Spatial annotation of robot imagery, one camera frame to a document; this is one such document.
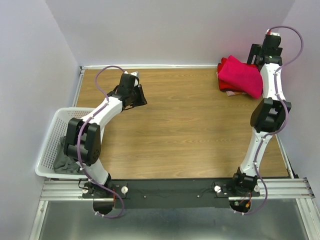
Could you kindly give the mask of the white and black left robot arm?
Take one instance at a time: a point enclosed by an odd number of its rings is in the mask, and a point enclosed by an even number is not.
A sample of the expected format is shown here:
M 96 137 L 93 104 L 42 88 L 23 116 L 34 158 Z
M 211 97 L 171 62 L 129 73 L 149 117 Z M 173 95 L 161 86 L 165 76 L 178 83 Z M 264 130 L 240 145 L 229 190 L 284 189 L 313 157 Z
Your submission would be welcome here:
M 101 145 L 105 126 L 126 108 L 147 104 L 140 74 L 125 71 L 119 84 L 106 93 L 102 103 L 82 118 L 69 120 L 64 137 L 64 155 L 75 160 L 83 174 L 93 184 L 93 191 L 101 198 L 111 191 L 111 175 L 105 170 L 101 161 Z

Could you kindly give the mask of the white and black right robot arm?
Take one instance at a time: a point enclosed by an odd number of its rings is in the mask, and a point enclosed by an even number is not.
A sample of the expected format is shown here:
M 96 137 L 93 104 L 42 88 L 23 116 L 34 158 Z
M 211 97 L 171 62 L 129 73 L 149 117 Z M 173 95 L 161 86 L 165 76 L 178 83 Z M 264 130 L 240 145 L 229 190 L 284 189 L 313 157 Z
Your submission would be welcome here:
M 280 43 L 280 34 L 269 31 L 261 45 L 251 46 L 247 59 L 258 67 L 262 77 L 262 100 L 250 118 L 252 136 L 247 153 L 230 183 L 230 191 L 236 196 L 255 191 L 264 152 L 273 135 L 283 129 L 292 107 L 282 91 Z

